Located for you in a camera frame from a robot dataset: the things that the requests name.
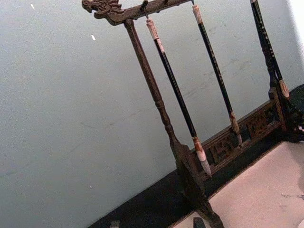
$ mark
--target metal hook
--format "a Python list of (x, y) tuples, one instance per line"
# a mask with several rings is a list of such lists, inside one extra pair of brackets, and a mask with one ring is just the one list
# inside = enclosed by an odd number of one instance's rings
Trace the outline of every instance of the metal hook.
[(146, 8), (146, 6), (148, 5), (148, 3), (149, 3), (148, 0), (144, 0), (142, 2), (142, 6), (141, 6), (141, 11), (144, 12), (144, 14), (145, 14), (145, 16), (146, 16), (147, 19), (149, 18), (148, 12), (147, 12), (147, 8)]

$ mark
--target white wall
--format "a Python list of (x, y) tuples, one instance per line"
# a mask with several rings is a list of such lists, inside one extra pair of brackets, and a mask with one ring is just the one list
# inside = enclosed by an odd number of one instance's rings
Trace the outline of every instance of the white wall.
[(287, 0), (287, 1), (289, 3), (289, 8), (291, 11), (292, 22), (294, 24), (298, 49), (300, 50), (302, 62), (304, 63), (304, 26), (303, 26), (304, 2), (302, 0)]
[[(249, 0), (199, 4), (240, 118), (268, 99), (269, 87)], [(288, 7), (260, 5), (292, 89), (304, 78)], [(10, 0), (0, 15), (2, 228), (85, 228), (175, 169), (123, 25), (96, 20), (80, 0)], [(151, 18), (205, 140), (229, 120), (191, 3)], [(176, 135), (192, 148), (145, 19), (135, 25)]]

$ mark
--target calligraphy brush rack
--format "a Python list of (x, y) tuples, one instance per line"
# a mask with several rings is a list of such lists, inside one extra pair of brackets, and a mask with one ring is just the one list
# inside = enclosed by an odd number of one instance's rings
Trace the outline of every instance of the calligraphy brush rack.
[[(168, 134), (185, 194), (200, 215), (210, 223), (212, 228), (223, 228), (224, 226), (220, 217), (213, 211), (205, 194), (204, 183), (210, 179), (210, 176), (202, 169), (195, 151), (191, 151), (188, 146), (181, 144), (175, 136), (173, 126), (162, 100), (162, 95), (134, 26), (134, 20), (140, 17), (145, 17), (188, 1), (190, 0), (153, 0), (144, 7), (143, 5), (138, 5), (122, 9), (119, 0), (82, 0), (82, 6), (90, 13), (94, 10), (95, 18), (105, 18), (113, 26), (124, 24)], [(294, 114), (295, 112), (287, 107), (278, 83), (272, 81), (269, 98), (267, 102), (237, 122), (243, 138), (242, 147), (238, 146), (231, 126), (202, 143), (210, 162), (212, 174), (228, 166), (233, 160), (248, 150), (249, 147), (264, 139), (273, 131), (281, 131), (287, 140), (304, 139), (303, 132), (299, 132), (295, 127), (299, 124), (299, 121), (303, 120), (299, 118), (301, 114), (298, 112)]]

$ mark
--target dragon head finial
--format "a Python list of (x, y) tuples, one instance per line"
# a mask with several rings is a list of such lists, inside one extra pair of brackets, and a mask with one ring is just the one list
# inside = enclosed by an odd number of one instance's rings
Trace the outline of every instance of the dragon head finial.
[(95, 10), (97, 19), (105, 18), (109, 13), (121, 14), (124, 12), (119, 0), (82, 0), (82, 7), (89, 13)]

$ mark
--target brush tip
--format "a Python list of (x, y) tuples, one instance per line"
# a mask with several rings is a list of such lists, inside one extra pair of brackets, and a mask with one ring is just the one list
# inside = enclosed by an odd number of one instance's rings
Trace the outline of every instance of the brush tip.
[(211, 168), (210, 168), (210, 165), (209, 165), (208, 161), (205, 160), (205, 161), (201, 161), (200, 163), (201, 163), (201, 165), (202, 165), (204, 171), (205, 171), (210, 177), (212, 177), (212, 172), (211, 172)]

